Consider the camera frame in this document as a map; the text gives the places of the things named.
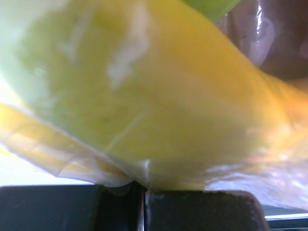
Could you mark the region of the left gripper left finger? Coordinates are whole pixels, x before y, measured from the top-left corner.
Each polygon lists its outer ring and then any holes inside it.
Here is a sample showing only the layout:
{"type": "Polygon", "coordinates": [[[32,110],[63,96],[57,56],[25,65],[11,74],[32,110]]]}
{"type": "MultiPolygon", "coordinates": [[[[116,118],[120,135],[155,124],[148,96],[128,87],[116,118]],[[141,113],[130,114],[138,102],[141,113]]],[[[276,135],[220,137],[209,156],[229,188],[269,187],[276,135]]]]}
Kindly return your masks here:
{"type": "Polygon", "coordinates": [[[99,185],[5,186],[2,231],[140,231],[140,190],[99,185]]]}

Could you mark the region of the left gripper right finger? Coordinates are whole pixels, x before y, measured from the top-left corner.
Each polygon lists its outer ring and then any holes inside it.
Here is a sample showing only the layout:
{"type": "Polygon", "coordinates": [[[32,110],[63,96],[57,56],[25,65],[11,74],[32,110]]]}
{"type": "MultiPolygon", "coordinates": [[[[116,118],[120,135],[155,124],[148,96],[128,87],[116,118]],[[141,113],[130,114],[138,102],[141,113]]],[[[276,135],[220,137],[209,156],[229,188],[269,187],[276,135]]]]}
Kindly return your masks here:
{"type": "Polygon", "coordinates": [[[268,231],[264,211],[246,191],[144,192],[147,231],[268,231]]]}

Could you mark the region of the green fake pear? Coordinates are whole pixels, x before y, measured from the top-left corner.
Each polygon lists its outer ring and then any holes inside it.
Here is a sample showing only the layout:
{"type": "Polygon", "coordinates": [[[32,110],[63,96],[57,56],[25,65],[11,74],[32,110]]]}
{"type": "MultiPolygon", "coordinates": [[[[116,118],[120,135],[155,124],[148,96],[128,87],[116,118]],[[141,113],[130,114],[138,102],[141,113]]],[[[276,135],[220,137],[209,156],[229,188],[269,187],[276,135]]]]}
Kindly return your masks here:
{"type": "Polygon", "coordinates": [[[230,12],[240,0],[184,0],[212,22],[217,22],[230,12]]]}

